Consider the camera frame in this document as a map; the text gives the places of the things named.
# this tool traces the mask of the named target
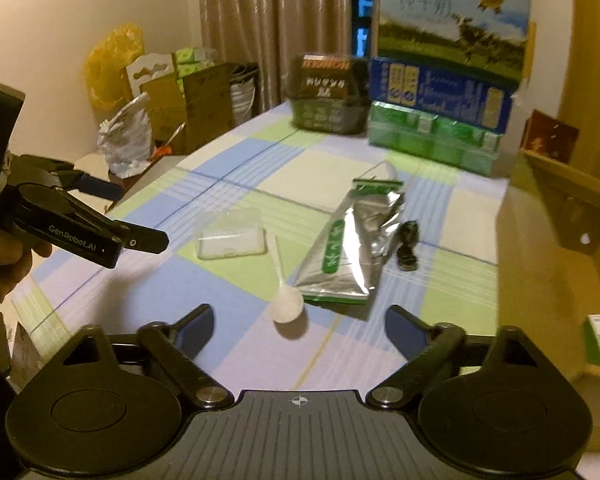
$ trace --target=checkered tablecloth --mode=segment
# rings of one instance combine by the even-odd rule
[[[401,272],[391,260],[369,308],[306,305],[299,322],[277,329],[264,313],[278,286],[268,254],[196,257],[192,232],[200,213],[257,207],[278,238],[291,282],[351,179],[383,160],[406,184],[403,219],[420,223],[420,268]],[[505,189],[506,181],[388,152],[366,139],[298,130],[283,105],[206,145],[112,212],[166,231],[171,243],[163,254],[126,251],[107,270],[58,251],[17,288],[13,303],[45,358],[84,324],[134,332],[209,303],[216,332],[196,363],[232,392],[352,388],[364,394],[404,362],[384,335],[391,304],[430,323],[494,333],[494,218]]]

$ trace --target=plastic scoop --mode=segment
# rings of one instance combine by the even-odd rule
[[[269,247],[269,254],[271,254],[271,259],[273,260],[273,266],[276,268],[278,281],[280,282],[276,295],[267,307],[267,313],[276,323],[291,323],[302,314],[304,299],[298,289],[285,282],[276,235],[267,232],[267,245]]]

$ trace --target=spoon handle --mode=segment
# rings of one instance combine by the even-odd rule
[[[280,259],[280,251],[278,250],[278,242],[276,235],[267,231],[267,247],[269,248],[269,254],[273,260],[273,266],[276,268],[276,274],[278,275],[278,281],[285,283],[285,278],[282,274],[282,260]]]

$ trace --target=white bucket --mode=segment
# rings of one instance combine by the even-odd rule
[[[253,102],[256,99],[256,87],[253,78],[231,85],[231,101],[234,106],[235,125],[245,123],[253,116]]]

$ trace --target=plaid tablecloth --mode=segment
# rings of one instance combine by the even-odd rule
[[[201,261],[192,246],[200,213],[257,207],[274,232],[291,282],[351,179],[388,160],[407,187],[403,218],[417,219],[417,272],[384,268],[374,304],[306,315],[277,330],[264,311],[278,282],[268,254]],[[24,327],[45,358],[82,325],[133,332],[173,322],[200,303],[216,332],[196,363],[235,394],[246,388],[366,391],[403,364],[384,334],[400,304],[423,320],[469,333],[496,329],[494,218],[506,181],[371,147],[362,138],[298,130],[284,105],[206,145],[112,212],[166,231],[160,255],[127,251],[107,270],[58,251],[14,292]]]

